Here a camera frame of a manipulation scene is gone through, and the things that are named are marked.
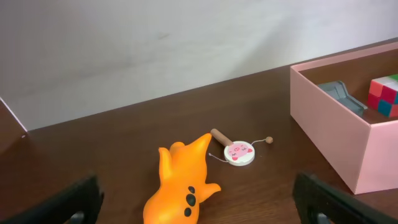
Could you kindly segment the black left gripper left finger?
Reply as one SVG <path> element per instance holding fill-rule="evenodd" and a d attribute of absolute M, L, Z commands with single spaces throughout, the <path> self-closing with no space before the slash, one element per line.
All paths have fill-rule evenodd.
<path fill-rule="evenodd" d="M 97 176 L 90 175 L 1 223 L 96 223 L 103 200 Z"/>

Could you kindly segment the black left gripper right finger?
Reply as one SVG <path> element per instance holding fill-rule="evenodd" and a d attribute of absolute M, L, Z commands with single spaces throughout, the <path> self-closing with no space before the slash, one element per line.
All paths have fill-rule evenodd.
<path fill-rule="evenodd" d="M 292 195 L 304 224 L 397 224 L 395 218 L 331 187 L 315 175 L 298 173 Z"/>

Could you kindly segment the wooden pig rattle drum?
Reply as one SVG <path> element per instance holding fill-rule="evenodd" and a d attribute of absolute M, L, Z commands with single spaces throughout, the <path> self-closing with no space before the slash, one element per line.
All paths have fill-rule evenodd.
<path fill-rule="evenodd" d="M 246 141 L 232 141 L 227 138 L 223 133 L 219 130 L 213 128 L 210 131 L 211 135 L 224 146 L 223 155 L 224 158 L 221 159 L 212 155 L 210 152 L 209 156 L 214 157 L 215 159 L 231 164 L 232 166 L 246 166 L 250 164 L 256 155 L 254 144 L 257 142 L 266 142 L 268 144 L 273 143 L 273 138 L 268 136 L 265 139 L 256 140 L 252 143 L 248 143 Z"/>

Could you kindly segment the orange rubber toy animal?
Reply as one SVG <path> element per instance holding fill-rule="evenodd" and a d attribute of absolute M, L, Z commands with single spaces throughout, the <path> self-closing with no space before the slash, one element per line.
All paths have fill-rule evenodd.
<path fill-rule="evenodd" d="M 207 184 L 206 152 L 212 139 L 206 133 L 192 143 L 175 142 L 159 148 L 158 191 L 146 202 L 145 224 L 196 224 L 200 204 L 221 187 Z"/>

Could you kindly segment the yellow grey toy truck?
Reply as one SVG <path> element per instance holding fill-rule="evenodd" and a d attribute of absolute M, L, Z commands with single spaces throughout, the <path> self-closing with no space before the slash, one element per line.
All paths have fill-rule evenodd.
<path fill-rule="evenodd" d="M 322 83 L 318 87 L 360 117 L 363 117 L 368 108 L 348 93 L 346 85 L 342 81 Z"/>

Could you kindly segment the colourful puzzle cube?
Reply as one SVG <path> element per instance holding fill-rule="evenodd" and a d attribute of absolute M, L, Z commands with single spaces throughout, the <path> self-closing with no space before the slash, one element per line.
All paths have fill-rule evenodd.
<path fill-rule="evenodd" d="M 397 117 L 397 74 L 371 80 L 368 106 L 388 118 Z"/>

